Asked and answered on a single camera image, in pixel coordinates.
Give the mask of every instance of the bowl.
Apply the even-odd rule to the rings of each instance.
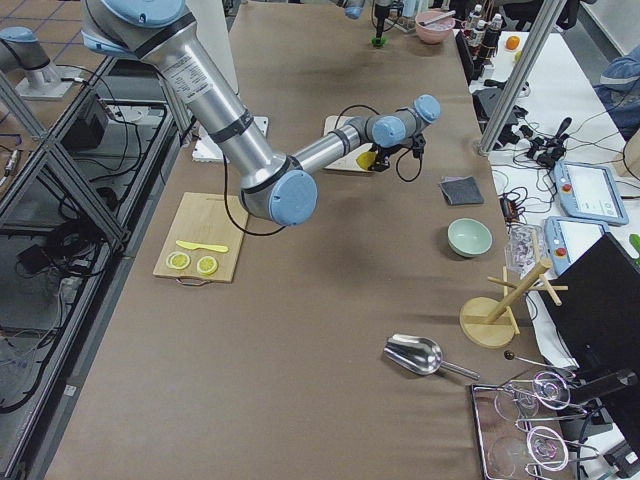
[[[429,45],[442,43],[442,41],[453,32],[453,27],[456,25],[453,17],[443,18],[426,27],[420,25],[420,22],[426,22],[443,13],[445,12],[442,10],[427,10],[426,12],[420,12],[416,15],[416,33],[424,43],[428,43]]]
[[[491,232],[482,223],[472,218],[459,218],[447,230],[449,246],[458,255],[472,258],[491,248]]]

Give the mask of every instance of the lemon slice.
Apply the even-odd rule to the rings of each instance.
[[[198,260],[196,269],[200,275],[213,275],[218,270],[218,261],[210,255]]]
[[[364,152],[358,155],[356,163],[363,170],[369,170],[369,167],[376,161],[376,152]]]
[[[184,252],[172,252],[167,256],[165,264],[174,270],[184,270],[191,263],[191,258]]]

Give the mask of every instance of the blue joint cap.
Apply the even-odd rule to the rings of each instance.
[[[38,37],[27,27],[7,27],[0,30],[0,38],[14,43],[35,43]]]
[[[404,126],[404,122],[391,115],[376,121],[371,133],[373,141],[382,148],[393,147],[407,138],[407,129]]]
[[[138,59],[131,51],[105,38],[90,35],[84,31],[81,33],[82,38],[84,39],[84,46],[92,52],[107,55],[109,57],[124,58],[127,60]]]
[[[357,20],[362,15],[362,7],[347,7],[344,9],[344,14],[351,20]]]
[[[311,175],[291,170],[278,180],[269,197],[269,214],[287,227],[305,222],[316,209],[318,187]]]
[[[440,102],[431,95],[420,95],[413,102],[413,108],[428,123],[433,123],[440,118],[440,112],[442,111]]]
[[[160,28],[175,22],[185,0],[101,0],[116,17],[131,25]]]

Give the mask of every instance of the metal scoop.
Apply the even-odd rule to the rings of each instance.
[[[445,362],[440,346],[429,338],[396,333],[387,339],[384,353],[398,365],[418,375],[431,375],[443,368],[476,381],[480,380],[480,375],[476,372]]]

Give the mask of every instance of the green bowl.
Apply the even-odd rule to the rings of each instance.
[[[482,255],[491,248],[493,241],[489,229],[472,218],[459,218],[451,222],[447,236],[451,249],[467,258]]]

